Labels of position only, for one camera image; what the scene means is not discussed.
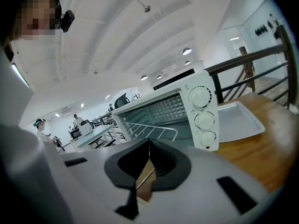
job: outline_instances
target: ceiling light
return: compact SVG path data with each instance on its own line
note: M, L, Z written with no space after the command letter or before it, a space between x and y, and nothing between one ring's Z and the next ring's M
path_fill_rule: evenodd
M230 39L230 41L237 40L237 39L239 39L239 37L232 38Z
M188 55L191 51L192 51L191 48L186 47L186 48L183 50L183 55Z
M141 80L146 80L147 78L148 78L148 76L145 76L145 75L141 76Z
M18 77L22 80L22 82L24 82L25 85L29 87L29 84L26 82L26 80L24 79L24 77L21 75L21 73L19 72L19 70L16 67L16 65L12 64L11 67L13 68L13 70L15 71L15 73L18 75Z

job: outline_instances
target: striped shirt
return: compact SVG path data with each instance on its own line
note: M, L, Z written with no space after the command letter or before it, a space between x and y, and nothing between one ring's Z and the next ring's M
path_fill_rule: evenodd
M49 136L46 136L42 131L37 132L37 137L41 142L53 143L52 139Z

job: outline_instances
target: person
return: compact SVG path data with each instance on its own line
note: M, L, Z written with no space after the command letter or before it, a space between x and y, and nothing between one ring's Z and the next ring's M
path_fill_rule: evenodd
M76 114L74 114L74 118L75 118L75 124L77 125L77 126L81 126L81 122L83 122L84 121L84 119L82 119L81 117L78 117Z
M109 112L111 112L112 110L114 110L114 108L112 107L112 104L109 104L108 110L109 110Z
M15 12L6 14L4 9L1 15L6 21L2 23L5 32L1 32L0 37L3 47L11 41L32 40L35 35L44 35L58 28L62 15L59 0L21 0L7 4L14 6Z
M52 140L49 136L45 135L43 130L45 129L45 122L46 120L44 119L37 119L36 122L33 124L34 127L37 128L37 137L38 140L41 142L48 142L57 145L57 142Z

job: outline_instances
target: white ceiling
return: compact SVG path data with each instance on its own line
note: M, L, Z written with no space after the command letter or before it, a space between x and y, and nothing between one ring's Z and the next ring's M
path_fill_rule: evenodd
M67 33L56 31L55 35L34 41L12 43L16 65L38 94L36 100L45 102L47 113L84 103L95 94L102 98L107 93L153 83L162 70L171 65L176 64L176 71L180 71L185 69L186 60L192 63L200 60L194 29L199 13L196 14L194 0L60 1L63 11L70 9L76 17ZM200 3L201 10L217 8L217 2L205 8L205 1ZM238 21L245 21L261 3L261 0L249 0L250 4L244 1L221 0L229 4L224 8L228 17L226 25L234 25L236 17ZM144 13L140 3L150 5L151 11ZM199 23L199 34L207 30L215 35L223 18L218 20L219 24L213 24L213 31L207 24ZM205 47L206 37L202 41L200 46ZM193 52L183 56L185 47L192 48ZM141 81L143 74L150 79Z

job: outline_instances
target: woman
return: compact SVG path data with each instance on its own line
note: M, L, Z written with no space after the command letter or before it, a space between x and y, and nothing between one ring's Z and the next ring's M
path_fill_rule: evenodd
M33 124L34 127L37 128L37 137L41 142L48 142L57 144L56 140L52 140L49 136L45 135L43 130L45 129L45 122L46 120L37 119L36 122Z

